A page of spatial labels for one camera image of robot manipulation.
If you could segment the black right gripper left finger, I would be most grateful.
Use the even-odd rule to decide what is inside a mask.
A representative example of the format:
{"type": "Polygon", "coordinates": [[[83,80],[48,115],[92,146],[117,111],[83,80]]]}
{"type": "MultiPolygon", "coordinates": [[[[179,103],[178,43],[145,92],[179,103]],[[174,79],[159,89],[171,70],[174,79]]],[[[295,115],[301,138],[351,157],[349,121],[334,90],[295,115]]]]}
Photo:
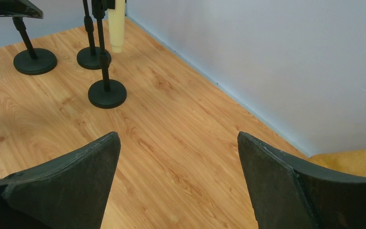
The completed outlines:
{"type": "Polygon", "coordinates": [[[121,150],[116,132],[0,179],[0,229],[99,229],[121,150]]]}

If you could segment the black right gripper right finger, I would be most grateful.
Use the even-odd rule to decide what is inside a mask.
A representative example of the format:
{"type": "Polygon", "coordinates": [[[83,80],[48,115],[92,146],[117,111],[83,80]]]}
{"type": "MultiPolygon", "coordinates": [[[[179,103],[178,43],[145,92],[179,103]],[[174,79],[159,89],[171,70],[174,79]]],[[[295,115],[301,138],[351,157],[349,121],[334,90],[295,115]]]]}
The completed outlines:
{"type": "Polygon", "coordinates": [[[366,229],[366,177],[325,168],[246,132],[238,153],[261,229],[366,229]]]}

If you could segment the cream microphone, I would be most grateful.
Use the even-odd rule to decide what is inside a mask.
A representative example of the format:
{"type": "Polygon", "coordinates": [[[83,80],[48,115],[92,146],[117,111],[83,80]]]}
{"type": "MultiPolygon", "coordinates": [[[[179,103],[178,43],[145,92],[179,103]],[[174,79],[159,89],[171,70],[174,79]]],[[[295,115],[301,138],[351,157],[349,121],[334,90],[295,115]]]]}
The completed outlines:
{"type": "Polygon", "coordinates": [[[107,1],[109,38],[112,51],[115,53],[122,52],[124,44],[125,10],[125,0],[107,1]]]}

